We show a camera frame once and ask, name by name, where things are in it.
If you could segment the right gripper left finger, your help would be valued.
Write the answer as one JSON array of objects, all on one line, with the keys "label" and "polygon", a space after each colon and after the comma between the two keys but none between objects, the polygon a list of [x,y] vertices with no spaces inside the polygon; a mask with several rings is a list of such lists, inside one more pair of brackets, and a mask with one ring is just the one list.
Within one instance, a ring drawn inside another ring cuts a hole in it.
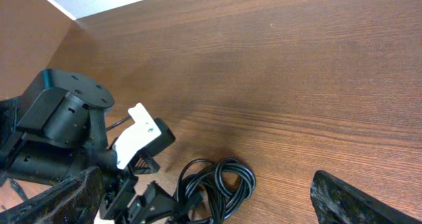
[{"label": "right gripper left finger", "polygon": [[99,167],[90,167],[45,192],[1,212],[2,223],[93,223],[105,182]]}]

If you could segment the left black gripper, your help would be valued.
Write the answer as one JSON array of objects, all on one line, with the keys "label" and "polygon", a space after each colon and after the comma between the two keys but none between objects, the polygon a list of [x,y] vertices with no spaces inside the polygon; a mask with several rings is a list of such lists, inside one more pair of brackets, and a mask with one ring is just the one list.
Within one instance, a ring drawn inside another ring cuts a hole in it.
[{"label": "left black gripper", "polygon": [[155,181],[138,195],[135,186],[140,175],[157,173],[160,165],[146,151],[139,150],[123,170],[116,166],[117,154],[105,146],[89,144],[87,154],[102,170],[105,194],[100,204],[100,218],[114,223],[153,223],[165,217],[179,219],[195,209],[203,199],[199,192],[180,204]]}]

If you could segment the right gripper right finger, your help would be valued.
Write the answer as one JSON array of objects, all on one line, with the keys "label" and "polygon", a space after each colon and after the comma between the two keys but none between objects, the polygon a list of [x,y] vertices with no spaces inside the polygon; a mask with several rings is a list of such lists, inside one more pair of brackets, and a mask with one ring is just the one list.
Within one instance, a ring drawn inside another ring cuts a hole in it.
[{"label": "right gripper right finger", "polygon": [[311,202],[319,223],[421,224],[367,193],[323,170],[311,183]]}]

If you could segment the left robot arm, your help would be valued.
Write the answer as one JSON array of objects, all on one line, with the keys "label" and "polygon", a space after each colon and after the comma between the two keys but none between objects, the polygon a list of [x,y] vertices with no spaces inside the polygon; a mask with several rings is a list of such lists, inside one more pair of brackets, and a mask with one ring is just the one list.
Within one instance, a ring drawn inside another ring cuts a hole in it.
[{"label": "left robot arm", "polygon": [[1,180],[48,185],[3,211],[2,223],[152,223],[198,206],[201,194],[178,202],[155,182],[136,193],[138,178],[159,171],[154,157],[175,137],[137,104],[128,110],[134,123],[109,142],[105,116],[113,104],[101,84],[55,69],[1,102]]}]

